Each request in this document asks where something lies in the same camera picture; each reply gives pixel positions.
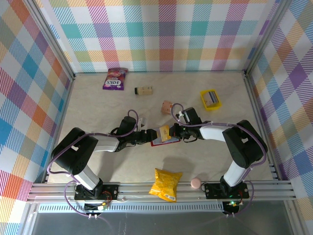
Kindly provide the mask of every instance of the small bottle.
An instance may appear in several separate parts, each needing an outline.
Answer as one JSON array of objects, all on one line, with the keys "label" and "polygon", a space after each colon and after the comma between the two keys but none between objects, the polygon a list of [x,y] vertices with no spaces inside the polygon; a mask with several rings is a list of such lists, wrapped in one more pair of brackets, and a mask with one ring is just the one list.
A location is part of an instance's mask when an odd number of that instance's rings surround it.
[{"label": "small bottle", "polygon": [[135,94],[138,95],[152,94],[152,86],[135,87]]}]

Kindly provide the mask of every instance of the metal rail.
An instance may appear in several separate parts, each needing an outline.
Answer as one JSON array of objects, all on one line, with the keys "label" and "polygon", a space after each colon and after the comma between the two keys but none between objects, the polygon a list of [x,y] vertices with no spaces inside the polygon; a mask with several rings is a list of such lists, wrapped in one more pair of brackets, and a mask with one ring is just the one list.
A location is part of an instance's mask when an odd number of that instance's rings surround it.
[{"label": "metal rail", "polygon": [[276,161],[272,145],[269,141],[268,133],[266,132],[266,128],[265,128],[264,122],[262,120],[262,116],[261,116],[261,112],[260,112],[260,109],[259,109],[259,106],[257,103],[256,96],[253,93],[253,88],[252,88],[252,84],[250,81],[250,77],[248,75],[245,75],[245,73],[243,72],[243,79],[244,79],[246,90],[248,92],[248,96],[249,96],[249,99],[250,99],[250,102],[252,105],[254,116],[255,116],[255,119],[257,121],[258,128],[260,130],[260,136],[262,137],[262,139],[264,140],[264,142],[268,146],[267,157],[268,157],[268,161],[270,162],[269,167],[271,169],[272,174],[273,174],[273,172],[276,173],[277,179],[282,179],[282,174],[279,171],[278,163]]},{"label": "metal rail", "polygon": [[[74,208],[80,212],[85,211],[84,203],[73,204]],[[110,212],[139,212],[139,213],[162,213],[162,212],[223,212],[222,202],[194,202],[194,203],[132,203],[132,202],[111,202],[110,206],[101,213]],[[40,203],[38,213],[75,213],[66,203]]]},{"label": "metal rail", "polygon": [[[255,201],[273,201],[273,200],[294,200],[295,194],[290,181],[252,181],[254,185]],[[117,202],[138,202],[138,203],[162,203],[163,200],[154,195],[149,194],[149,190],[153,182],[146,183],[105,183],[118,184],[119,193]],[[34,184],[27,202],[28,203],[61,203],[65,202],[63,191],[66,184]],[[248,184],[248,190],[251,192],[251,185]],[[75,190],[74,186],[67,189],[67,197],[69,201],[74,201]],[[227,199],[208,200],[205,198],[204,192],[201,189],[193,189],[190,187],[190,182],[181,182],[177,186],[177,201],[178,202],[216,202],[229,201]]]},{"label": "metal rail", "polygon": [[278,25],[280,21],[282,20],[283,16],[285,15],[286,11],[288,10],[289,6],[291,5],[292,0],[281,0],[277,10],[270,21],[262,40],[260,41],[260,44],[258,45],[255,53],[252,56],[252,59],[250,61],[250,64],[248,65],[246,72],[247,74],[251,74],[254,70],[255,66],[259,62],[262,53],[264,52],[266,46],[268,45],[269,41],[272,39],[272,36],[274,35],[276,29],[278,28]]},{"label": "metal rail", "polygon": [[58,58],[59,62],[61,63],[64,71],[67,73],[69,77],[74,79],[75,72],[72,69],[71,65],[69,64],[62,48],[60,47],[57,39],[55,38],[49,24],[47,23],[41,10],[39,9],[36,1],[35,0],[23,0],[23,2],[27,6],[31,16],[34,18],[37,25],[39,26],[40,31],[44,35],[45,39],[47,40],[48,44],[53,50],[55,56]]}]

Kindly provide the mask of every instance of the aluminum frame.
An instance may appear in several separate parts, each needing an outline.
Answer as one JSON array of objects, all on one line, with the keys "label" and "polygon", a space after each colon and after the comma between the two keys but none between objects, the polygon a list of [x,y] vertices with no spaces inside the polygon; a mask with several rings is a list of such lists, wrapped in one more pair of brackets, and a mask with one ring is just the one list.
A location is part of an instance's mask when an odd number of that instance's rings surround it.
[{"label": "aluminum frame", "polygon": [[38,7],[35,0],[23,0],[25,5],[27,6],[31,16],[36,21],[37,25],[40,28],[40,31],[44,35],[45,39],[47,40],[48,44],[51,46],[54,54],[58,58],[59,62],[61,63],[62,67],[65,69],[65,72],[69,77],[74,80],[75,72],[72,69],[71,65],[69,64],[63,50],[61,49],[57,39],[54,37],[54,34],[49,27],[46,19],[44,18],[40,8]]},{"label": "aluminum frame", "polygon": [[[73,88],[74,88],[74,84],[75,84],[75,79],[73,79],[70,84],[69,84],[69,87],[68,87],[68,93],[67,93],[67,97],[66,97],[66,101],[65,101],[65,105],[63,107],[63,110],[61,111],[61,117],[60,117],[60,122],[59,124],[57,125],[57,128],[56,128],[56,135],[55,135],[55,138],[53,140],[53,144],[52,144],[52,150],[58,145],[58,141],[59,141],[59,138],[60,138],[60,135],[61,135],[61,130],[62,130],[62,126],[63,126],[63,123],[64,123],[64,119],[65,119],[65,116],[66,116],[66,112],[67,112],[67,108],[68,108],[68,104],[69,104],[69,100],[70,100],[70,97],[72,95],[72,91],[73,91]],[[48,168],[48,164],[51,160],[51,156],[48,157],[49,161],[47,161],[45,163],[45,166],[44,166],[44,169],[47,169]],[[44,173],[43,173],[43,176],[40,180],[40,182],[42,183],[45,183],[47,182],[47,179],[49,177],[49,174],[48,172],[45,170]]]},{"label": "aluminum frame", "polygon": [[[255,201],[273,201],[273,200],[295,200],[295,194],[290,181],[252,181],[254,185]],[[137,203],[160,203],[163,200],[149,194],[153,182],[140,183],[104,183],[107,185],[117,184],[119,186],[119,194],[117,202],[137,202]],[[28,203],[62,203],[65,202],[63,192],[66,184],[47,183],[34,184],[27,202]],[[248,184],[248,190],[251,192],[251,185]],[[74,185],[67,189],[67,198],[70,202],[74,201],[75,190]],[[190,182],[180,182],[177,186],[177,201],[192,202],[220,202],[229,201],[229,199],[206,199],[201,189],[193,189]],[[101,203],[101,201],[92,200],[92,203]]]},{"label": "aluminum frame", "polygon": [[277,7],[276,12],[274,13],[273,18],[271,19],[261,41],[258,45],[255,53],[253,54],[250,63],[247,66],[246,72],[251,74],[254,70],[256,64],[260,60],[262,53],[264,52],[266,46],[268,45],[269,41],[271,40],[272,36],[274,35],[276,29],[278,28],[279,23],[281,22],[283,16],[285,15],[286,11],[288,10],[289,6],[291,5],[292,0],[281,0]]},{"label": "aluminum frame", "polygon": [[[269,141],[266,129],[265,129],[265,125],[262,121],[262,116],[260,113],[260,109],[258,108],[256,96],[253,93],[250,75],[248,73],[243,72],[243,79],[246,85],[246,90],[250,98],[250,102],[252,105],[252,109],[254,111],[255,118],[257,120],[257,125],[260,130],[260,135],[268,146],[268,160],[270,162],[269,165],[271,168],[272,176],[274,178],[274,175],[273,175],[273,172],[274,172],[277,176],[277,179],[282,179],[282,173],[279,170],[278,163],[276,161],[272,145],[270,144],[270,141]],[[291,223],[291,228],[294,234],[308,235],[309,231],[305,224],[303,215],[300,212],[300,207],[299,207],[298,202],[296,200],[293,200],[293,201],[284,201],[284,203],[285,203],[286,211],[289,217],[289,221]]]}]

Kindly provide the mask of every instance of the plaid wallpaper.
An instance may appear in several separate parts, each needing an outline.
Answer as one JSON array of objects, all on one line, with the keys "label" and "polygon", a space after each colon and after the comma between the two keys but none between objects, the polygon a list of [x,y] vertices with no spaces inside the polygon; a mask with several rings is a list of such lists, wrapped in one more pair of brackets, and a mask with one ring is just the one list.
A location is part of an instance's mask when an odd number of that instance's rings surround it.
[{"label": "plaid wallpaper", "polygon": [[37,3],[76,72],[119,66],[131,71],[242,70],[277,6],[275,0]]},{"label": "plaid wallpaper", "polygon": [[294,0],[252,73],[284,179],[313,234],[313,1]]},{"label": "plaid wallpaper", "polygon": [[0,234],[16,234],[67,96],[63,71],[22,0],[0,1]]},{"label": "plaid wallpaper", "polygon": [[268,14],[268,17],[266,18],[266,20],[264,22],[264,25],[263,25],[261,31],[259,32],[259,35],[257,36],[257,38],[256,38],[256,40],[255,40],[255,42],[253,44],[253,47],[252,47],[252,49],[251,49],[251,51],[249,53],[248,59],[246,60],[246,63],[245,63],[245,66],[244,66],[244,70],[250,64],[251,59],[253,58],[256,49],[258,48],[260,42],[262,41],[263,35],[264,35],[265,31],[267,30],[270,21],[272,20],[273,16],[275,15],[275,12],[276,12],[280,2],[281,2],[281,0],[275,0],[275,3],[273,5],[272,9],[270,10],[270,12]]}]

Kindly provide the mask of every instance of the purple cable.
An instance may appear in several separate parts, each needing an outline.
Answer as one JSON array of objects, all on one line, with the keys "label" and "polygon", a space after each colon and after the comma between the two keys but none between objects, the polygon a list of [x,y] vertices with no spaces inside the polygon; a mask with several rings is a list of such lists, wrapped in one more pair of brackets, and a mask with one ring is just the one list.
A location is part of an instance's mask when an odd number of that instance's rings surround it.
[{"label": "purple cable", "polygon": [[120,136],[115,136],[115,135],[110,135],[110,134],[104,134],[104,133],[86,133],[86,134],[82,135],[81,137],[79,137],[78,139],[76,139],[75,141],[73,141],[73,142],[72,142],[69,146],[67,146],[65,149],[63,149],[62,151],[60,151],[60,152],[51,160],[51,162],[49,163],[49,165],[48,165],[48,167],[47,167],[47,172],[48,172],[49,174],[68,174],[68,175],[70,175],[70,176],[74,179],[75,182],[79,183],[79,181],[78,181],[77,179],[75,179],[75,177],[74,177],[72,174],[70,174],[69,172],[67,172],[67,171],[56,171],[56,172],[51,171],[51,166],[52,166],[52,164],[53,164],[62,154],[64,154],[66,151],[68,151],[73,145],[75,145],[77,142],[79,142],[81,139],[83,139],[83,138],[85,138],[85,137],[87,137],[87,136],[108,136],[108,137],[118,137],[118,138],[119,138],[119,137],[125,137],[125,136],[127,136],[127,135],[130,135],[130,134],[136,129],[136,127],[137,127],[137,125],[138,125],[138,121],[139,121],[138,113],[137,113],[135,110],[130,109],[130,110],[127,112],[127,115],[128,115],[128,116],[129,116],[129,113],[130,113],[130,112],[134,112],[135,115],[136,115],[136,124],[135,124],[134,128],[133,128],[130,132],[128,132],[128,133],[126,133],[126,134],[124,134],[124,135],[120,135]]},{"label": "purple cable", "polygon": [[[239,214],[245,212],[245,211],[251,206],[251,203],[252,203],[252,200],[253,200],[253,197],[254,197],[254,186],[253,186],[253,183],[252,183],[251,181],[249,181],[249,180],[247,180],[247,181],[245,181],[245,182],[248,182],[248,183],[251,184],[251,187],[252,187],[251,197],[250,197],[250,200],[249,200],[248,204],[245,206],[245,208],[243,208],[241,211],[239,211],[239,212],[237,212],[236,214],[234,214],[234,218],[236,218],[235,215],[239,215]],[[224,212],[227,213],[226,216],[225,216],[225,215],[222,215],[222,216],[217,217],[217,218],[215,218],[215,219],[211,219],[211,220],[209,220],[209,221],[207,221],[207,222],[204,222],[204,223],[202,223],[202,224],[200,224],[200,225],[204,226],[204,225],[213,223],[213,222],[215,222],[215,221],[217,221],[217,220],[220,220],[220,219],[222,219],[222,218],[228,219],[228,218],[230,218],[230,216],[232,215],[232,213],[230,213],[230,212],[228,212],[228,211],[225,211],[225,210],[224,210]]]},{"label": "purple cable", "polygon": [[239,126],[239,125],[237,125],[237,124],[218,123],[218,122],[209,122],[209,123],[203,123],[203,124],[197,124],[197,125],[183,124],[183,123],[181,123],[181,122],[175,117],[175,115],[174,115],[174,113],[173,113],[173,109],[174,109],[174,107],[175,107],[176,105],[179,105],[179,106],[183,109],[183,106],[182,106],[181,104],[175,103],[175,104],[173,104],[173,106],[172,106],[171,114],[172,114],[172,117],[174,118],[174,120],[175,120],[177,123],[179,123],[180,125],[182,125],[182,126],[186,126],[186,127],[198,127],[198,126],[233,126],[233,127],[238,127],[239,129],[243,130],[243,131],[246,132],[248,135],[250,135],[250,136],[253,138],[253,140],[254,140],[255,142],[257,142],[257,144],[260,146],[260,148],[261,148],[261,150],[262,150],[263,159],[262,159],[262,161],[260,161],[259,163],[252,164],[252,165],[246,170],[246,172],[244,173],[244,175],[242,176],[242,178],[241,178],[242,180],[249,174],[249,172],[251,171],[251,169],[252,169],[253,167],[255,167],[255,166],[257,166],[257,165],[261,165],[261,164],[263,164],[263,163],[266,161],[266,158],[267,158],[267,157],[266,157],[266,151],[265,151],[263,145],[261,144],[261,142],[260,142],[250,131],[248,131],[248,130],[245,129],[244,127]]},{"label": "purple cable", "polygon": [[[76,213],[78,213],[78,214],[80,214],[80,215],[82,215],[82,216],[84,216],[84,217],[88,217],[88,218],[89,218],[89,215],[78,211],[78,210],[75,209],[75,207],[72,206],[72,204],[68,201],[68,199],[67,199],[67,188],[68,188],[68,186],[69,186],[71,183],[76,183],[76,181],[75,181],[75,180],[72,180],[72,181],[68,182],[68,183],[65,185],[65,187],[64,187],[64,193],[63,193],[63,194],[64,194],[64,198],[65,198],[67,204],[68,204],[69,207],[71,207],[71,209],[72,209],[73,211],[75,211]],[[105,218],[103,218],[103,217],[100,217],[100,215],[97,216],[97,218],[102,219],[103,221],[105,221],[105,222],[108,224],[108,226],[111,228],[111,230],[113,231],[113,228],[112,228],[111,224],[109,223],[109,221],[107,221],[107,220],[106,220]]]}]

